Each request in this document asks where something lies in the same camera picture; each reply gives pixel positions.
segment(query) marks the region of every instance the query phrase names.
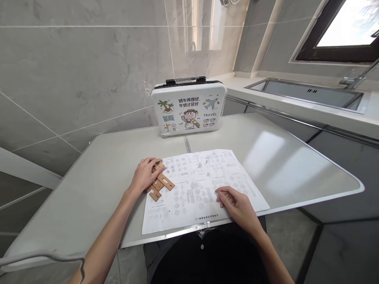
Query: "window frame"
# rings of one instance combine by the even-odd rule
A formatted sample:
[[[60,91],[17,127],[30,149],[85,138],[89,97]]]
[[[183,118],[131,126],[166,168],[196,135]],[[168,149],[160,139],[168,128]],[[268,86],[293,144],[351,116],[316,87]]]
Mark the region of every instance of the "window frame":
[[[344,3],[345,0],[329,0],[327,2],[295,61],[370,63],[379,58],[379,37],[376,37],[370,45],[316,46]]]

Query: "small suitcase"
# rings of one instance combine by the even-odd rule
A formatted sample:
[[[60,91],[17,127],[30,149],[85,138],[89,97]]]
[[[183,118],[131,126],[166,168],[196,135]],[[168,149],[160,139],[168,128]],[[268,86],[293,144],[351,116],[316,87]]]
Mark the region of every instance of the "small suitcase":
[[[151,98],[162,137],[218,130],[226,87],[205,76],[155,85]]]

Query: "white table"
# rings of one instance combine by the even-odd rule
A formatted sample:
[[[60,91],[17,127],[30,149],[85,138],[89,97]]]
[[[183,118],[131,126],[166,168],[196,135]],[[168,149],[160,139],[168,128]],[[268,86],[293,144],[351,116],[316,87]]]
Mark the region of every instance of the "white table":
[[[118,205],[141,159],[180,155],[189,149],[233,150],[270,206],[258,215],[364,190],[357,178],[257,113],[223,117],[216,132],[182,137],[163,139],[158,127],[103,134],[80,156],[5,256],[37,249],[85,254]],[[130,215],[121,248],[231,221],[142,235],[144,198],[138,199]],[[26,260],[2,269],[12,271],[49,262]]]

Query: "instruction sheet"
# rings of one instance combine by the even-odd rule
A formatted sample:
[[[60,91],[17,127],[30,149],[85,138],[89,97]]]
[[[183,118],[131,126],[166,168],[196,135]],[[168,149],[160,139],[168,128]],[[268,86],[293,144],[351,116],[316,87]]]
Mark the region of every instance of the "instruction sheet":
[[[175,187],[162,188],[157,202],[146,195],[143,235],[229,218],[214,192],[226,185],[246,194],[256,212],[270,208],[231,150],[188,153],[162,163]]]

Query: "stainless steel sink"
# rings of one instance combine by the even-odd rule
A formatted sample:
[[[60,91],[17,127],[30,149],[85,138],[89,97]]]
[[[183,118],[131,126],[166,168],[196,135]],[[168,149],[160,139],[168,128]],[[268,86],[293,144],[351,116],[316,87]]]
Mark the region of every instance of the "stainless steel sink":
[[[267,78],[245,88],[360,114],[365,113],[370,96],[369,92],[326,88],[275,78]]]

